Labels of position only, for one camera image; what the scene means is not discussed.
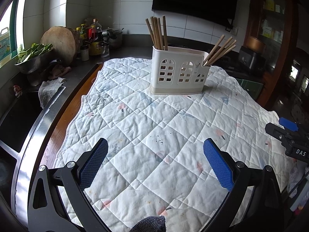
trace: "kitchen sink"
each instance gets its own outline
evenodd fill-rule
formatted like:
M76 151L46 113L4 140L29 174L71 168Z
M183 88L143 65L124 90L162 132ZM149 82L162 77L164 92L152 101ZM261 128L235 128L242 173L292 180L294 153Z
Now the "kitchen sink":
M0 191L9 205L17 155L41 111L38 90L26 91L0 120Z

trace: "wooden cabinet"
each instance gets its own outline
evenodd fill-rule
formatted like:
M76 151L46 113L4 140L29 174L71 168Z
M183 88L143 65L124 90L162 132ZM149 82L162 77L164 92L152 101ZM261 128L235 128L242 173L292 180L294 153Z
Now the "wooden cabinet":
M266 44L263 53L266 58L266 71L263 75L265 88L257 102L270 110L293 63L298 37L297 1L251 0L245 47L249 36Z

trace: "dark fabric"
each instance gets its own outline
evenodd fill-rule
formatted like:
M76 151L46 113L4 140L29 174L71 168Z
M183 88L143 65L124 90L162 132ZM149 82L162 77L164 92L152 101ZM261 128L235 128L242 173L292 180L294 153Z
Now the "dark fabric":
M166 232L164 216L149 216L136 224L130 232Z

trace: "stainless steel countertop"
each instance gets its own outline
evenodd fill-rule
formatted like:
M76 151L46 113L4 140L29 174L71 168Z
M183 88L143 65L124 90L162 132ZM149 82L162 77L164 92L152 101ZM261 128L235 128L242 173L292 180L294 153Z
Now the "stainless steel countertop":
M98 67L97 63L104 63L112 58L125 57L152 59L152 47L123 47L120 50L111 51L109 58L96 57L86 62L74 61L72 71L64 76L67 82L52 97L32 126L21 152L17 156L11 190L12 211L26 227L28 227L27 211L31 181L38 170L49 136L61 115L76 92Z

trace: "glass cabinet door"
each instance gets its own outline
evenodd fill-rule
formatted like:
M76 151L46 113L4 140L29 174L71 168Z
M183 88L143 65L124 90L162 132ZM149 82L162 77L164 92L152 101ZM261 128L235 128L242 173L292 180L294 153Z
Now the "glass cabinet door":
M285 0L265 0L258 39L266 44L266 69L273 72L279 57L285 24Z

